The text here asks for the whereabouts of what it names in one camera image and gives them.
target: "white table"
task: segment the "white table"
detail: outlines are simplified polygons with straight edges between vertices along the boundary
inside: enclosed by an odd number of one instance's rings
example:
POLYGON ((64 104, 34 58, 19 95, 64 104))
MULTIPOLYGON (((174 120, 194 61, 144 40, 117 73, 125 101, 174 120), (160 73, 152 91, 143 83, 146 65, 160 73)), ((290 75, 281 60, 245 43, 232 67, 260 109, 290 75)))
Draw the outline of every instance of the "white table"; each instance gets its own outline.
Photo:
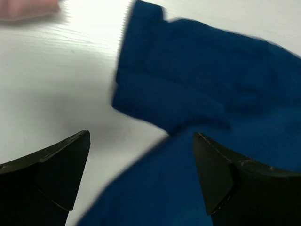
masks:
MULTIPOLYGON (((258 36, 301 55, 299 0, 154 0, 167 17, 258 36)), ((87 129, 91 149, 68 226, 162 130, 110 106, 130 0, 64 0, 54 17, 0 24, 0 163, 87 129)))

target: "pink cloth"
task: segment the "pink cloth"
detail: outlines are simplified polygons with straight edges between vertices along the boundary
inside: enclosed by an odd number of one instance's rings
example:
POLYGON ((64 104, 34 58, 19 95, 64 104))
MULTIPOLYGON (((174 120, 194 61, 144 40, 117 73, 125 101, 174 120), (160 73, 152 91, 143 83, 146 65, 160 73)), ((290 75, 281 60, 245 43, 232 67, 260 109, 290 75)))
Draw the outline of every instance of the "pink cloth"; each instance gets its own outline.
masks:
POLYGON ((58 0, 0 0, 0 20, 45 16, 59 10, 58 0))

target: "wrinkled fabric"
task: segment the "wrinkled fabric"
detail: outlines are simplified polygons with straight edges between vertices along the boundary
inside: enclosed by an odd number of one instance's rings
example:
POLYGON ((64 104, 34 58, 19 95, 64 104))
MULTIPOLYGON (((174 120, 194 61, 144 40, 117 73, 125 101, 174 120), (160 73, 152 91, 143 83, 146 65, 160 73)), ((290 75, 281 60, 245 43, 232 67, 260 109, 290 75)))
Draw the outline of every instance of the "wrinkled fabric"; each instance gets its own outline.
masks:
POLYGON ((59 10, 58 0, 0 0, 0 20, 45 16, 59 10))
POLYGON ((112 106, 170 138, 113 181, 80 226, 210 226, 193 134, 301 172, 301 60, 264 40, 180 19, 137 1, 112 106))

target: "cloth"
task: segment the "cloth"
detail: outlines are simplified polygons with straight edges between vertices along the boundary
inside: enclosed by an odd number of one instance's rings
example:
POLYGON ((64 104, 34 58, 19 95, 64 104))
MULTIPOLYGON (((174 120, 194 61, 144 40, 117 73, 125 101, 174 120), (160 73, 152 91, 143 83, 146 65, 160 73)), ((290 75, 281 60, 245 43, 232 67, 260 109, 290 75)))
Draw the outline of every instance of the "cloth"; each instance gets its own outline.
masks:
POLYGON ((45 16, 59 10, 58 0, 0 0, 0 20, 45 16))
POLYGON ((301 60, 264 40, 180 19, 137 1, 112 106, 170 138, 113 181, 79 226, 210 226, 194 132, 301 172, 301 60))

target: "blue cloth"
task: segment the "blue cloth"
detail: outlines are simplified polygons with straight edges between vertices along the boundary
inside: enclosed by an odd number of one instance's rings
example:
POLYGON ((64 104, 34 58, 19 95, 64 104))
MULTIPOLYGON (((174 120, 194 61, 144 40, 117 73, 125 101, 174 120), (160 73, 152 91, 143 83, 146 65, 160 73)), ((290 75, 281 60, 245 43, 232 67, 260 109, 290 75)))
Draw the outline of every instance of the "blue cloth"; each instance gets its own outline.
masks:
POLYGON ((80 226, 209 226, 192 139, 301 172, 301 60, 137 1, 112 106, 171 137, 112 182, 80 226))

